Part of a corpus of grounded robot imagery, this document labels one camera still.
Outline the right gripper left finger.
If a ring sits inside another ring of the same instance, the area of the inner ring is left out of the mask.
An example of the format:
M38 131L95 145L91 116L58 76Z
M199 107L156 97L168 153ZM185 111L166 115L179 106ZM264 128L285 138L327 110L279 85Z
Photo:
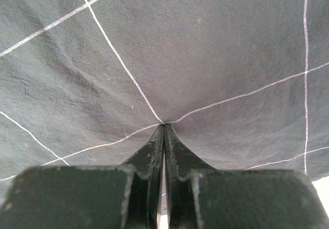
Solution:
M159 228L164 127L118 166L34 166L13 181L1 228Z

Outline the dark grey checked cloth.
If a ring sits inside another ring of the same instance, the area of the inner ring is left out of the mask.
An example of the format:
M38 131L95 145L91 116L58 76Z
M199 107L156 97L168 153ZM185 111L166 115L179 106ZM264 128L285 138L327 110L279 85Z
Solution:
M328 176L328 0L1 0L1 197L170 122L217 169Z

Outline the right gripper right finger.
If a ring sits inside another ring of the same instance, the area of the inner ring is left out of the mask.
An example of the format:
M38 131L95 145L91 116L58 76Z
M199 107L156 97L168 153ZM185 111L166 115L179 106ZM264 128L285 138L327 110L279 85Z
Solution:
M217 170L164 127L170 228L328 228L310 179L295 170Z

